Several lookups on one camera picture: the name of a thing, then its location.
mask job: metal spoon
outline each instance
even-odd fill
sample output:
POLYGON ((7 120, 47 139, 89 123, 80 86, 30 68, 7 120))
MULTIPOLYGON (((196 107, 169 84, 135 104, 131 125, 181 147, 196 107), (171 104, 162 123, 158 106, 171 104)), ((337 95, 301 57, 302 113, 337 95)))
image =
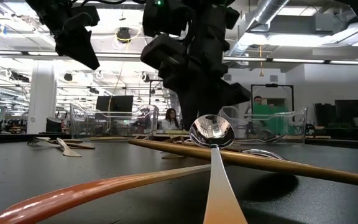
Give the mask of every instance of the metal spoon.
POLYGON ((234 142, 234 130, 230 123, 217 115, 202 116, 191 126, 190 138, 196 145, 211 148, 211 180, 204 224, 247 223, 230 186, 219 151, 220 147, 228 147, 234 142))
POLYGON ((246 149, 241 152, 245 153, 245 154, 262 156, 262 157, 267 157, 267 158, 271 158, 271 159, 287 160, 286 158, 279 156, 278 154, 276 154, 274 152, 269 152, 269 151, 262 150, 262 149, 246 149))

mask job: spoon bowl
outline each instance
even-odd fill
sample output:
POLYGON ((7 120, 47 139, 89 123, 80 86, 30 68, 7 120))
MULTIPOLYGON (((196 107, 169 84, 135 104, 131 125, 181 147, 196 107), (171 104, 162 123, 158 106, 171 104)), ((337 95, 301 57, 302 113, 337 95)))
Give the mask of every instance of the spoon bowl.
POLYGON ((190 139, 198 146, 229 147, 235 139, 233 127, 218 115, 199 117, 190 128, 190 139))

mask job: table surface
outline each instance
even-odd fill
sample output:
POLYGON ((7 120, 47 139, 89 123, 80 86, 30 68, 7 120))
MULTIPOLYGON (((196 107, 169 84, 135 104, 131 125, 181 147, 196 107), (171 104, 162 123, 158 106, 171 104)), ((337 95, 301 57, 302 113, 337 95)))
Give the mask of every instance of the table surface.
MULTIPOLYGON (((161 159, 161 153, 127 143, 93 143, 82 158, 24 142, 0 144, 0 212, 21 200, 84 182, 205 161, 161 159)), ((358 173, 358 149, 273 146, 291 161, 358 173)), ((326 180, 226 168, 249 223, 358 223, 358 186, 326 180)), ((119 192, 81 205, 42 223, 202 223, 209 172, 119 192)))

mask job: clear plastic bin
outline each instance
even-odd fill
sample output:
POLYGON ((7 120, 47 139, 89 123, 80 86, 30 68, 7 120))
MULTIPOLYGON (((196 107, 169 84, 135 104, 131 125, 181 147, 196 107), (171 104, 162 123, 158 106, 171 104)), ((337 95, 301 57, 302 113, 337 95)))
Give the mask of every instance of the clear plastic bin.
POLYGON ((70 132, 72 138, 89 137, 144 137, 157 130, 158 108, 143 105, 135 112, 84 110, 70 105, 70 132))
POLYGON ((233 106, 219 115, 230 122, 241 144, 304 144, 307 108, 270 115, 240 114, 233 106))

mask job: wooden chopstick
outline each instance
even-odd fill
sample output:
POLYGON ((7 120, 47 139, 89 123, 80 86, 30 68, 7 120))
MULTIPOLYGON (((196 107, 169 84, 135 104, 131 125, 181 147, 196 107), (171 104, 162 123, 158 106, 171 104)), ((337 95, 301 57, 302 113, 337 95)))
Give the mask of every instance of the wooden chopstick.
POLYGON ((0 224, 38 223, 86 202, 123 190, 209 171, 211 165, 96 180, 19 202, 0 213, 0 224))
MULTIPOLYGON (((170 152, 208 161, 211 160, 211 150, 207 148, 138 139, 130 139, 128 142, 136 146, 147 147, 163 152, 170 152)), ((326 169, 297 162, 251 156, 226 150, 221 150, 221 156, 224 162, 235 166, 358 185, 358 174, 349 172, 326 169)))

